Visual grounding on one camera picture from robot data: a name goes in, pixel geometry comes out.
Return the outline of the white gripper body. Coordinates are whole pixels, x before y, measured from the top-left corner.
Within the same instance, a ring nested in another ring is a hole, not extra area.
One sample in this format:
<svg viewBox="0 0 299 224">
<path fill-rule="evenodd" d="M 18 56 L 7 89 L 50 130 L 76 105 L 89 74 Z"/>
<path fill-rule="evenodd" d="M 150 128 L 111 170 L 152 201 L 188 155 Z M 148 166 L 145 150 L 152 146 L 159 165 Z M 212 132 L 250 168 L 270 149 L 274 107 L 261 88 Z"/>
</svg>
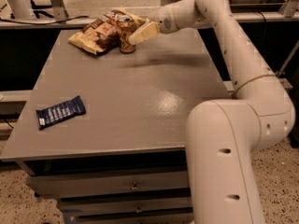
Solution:
<svg viewBox="0 0 299 224">
<path fill-rule="evenodd" d="M 162 34 L 172 34 L 178 31 L 175 21 L 175 7 L 167 5 L 149 14 L 149 20 L 158 23 Z"/>
</svg>

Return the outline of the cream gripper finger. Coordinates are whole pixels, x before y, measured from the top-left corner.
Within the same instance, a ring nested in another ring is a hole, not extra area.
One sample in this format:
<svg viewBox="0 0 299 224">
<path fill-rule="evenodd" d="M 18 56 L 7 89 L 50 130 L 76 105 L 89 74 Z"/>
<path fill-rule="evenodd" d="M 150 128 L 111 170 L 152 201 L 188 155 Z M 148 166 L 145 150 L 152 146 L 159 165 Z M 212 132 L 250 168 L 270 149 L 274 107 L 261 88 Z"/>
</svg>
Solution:
<svg viewBox="0 0 299 224">
<path fill-rule="evenodd" d="M 157 22 L 151 21 L 140 26 L 128 38 L 132 45 L 136 45 L 156 37 L 160 33 L 160 27 Z"/>
</svg>

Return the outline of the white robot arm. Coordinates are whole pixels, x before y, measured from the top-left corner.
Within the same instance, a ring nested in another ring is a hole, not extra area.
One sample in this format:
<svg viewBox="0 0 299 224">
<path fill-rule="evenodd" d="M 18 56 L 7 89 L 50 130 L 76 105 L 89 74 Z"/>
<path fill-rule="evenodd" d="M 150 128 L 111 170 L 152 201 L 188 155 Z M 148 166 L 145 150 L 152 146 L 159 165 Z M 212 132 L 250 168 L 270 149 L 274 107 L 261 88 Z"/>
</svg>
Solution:
<svg viewBox="0 0 299 224">
<path fill-rule="evenodd" d="M 129 38 L 208 22 L 233 82 L 231 99 L 197 105 L 186 123 L 194 224 L 265 224 L 250 154 L 284 139 L 295 123 L 290 96 L 234 18 L 229 0 L 181 0 L 161 7 Z"/>
</svg>

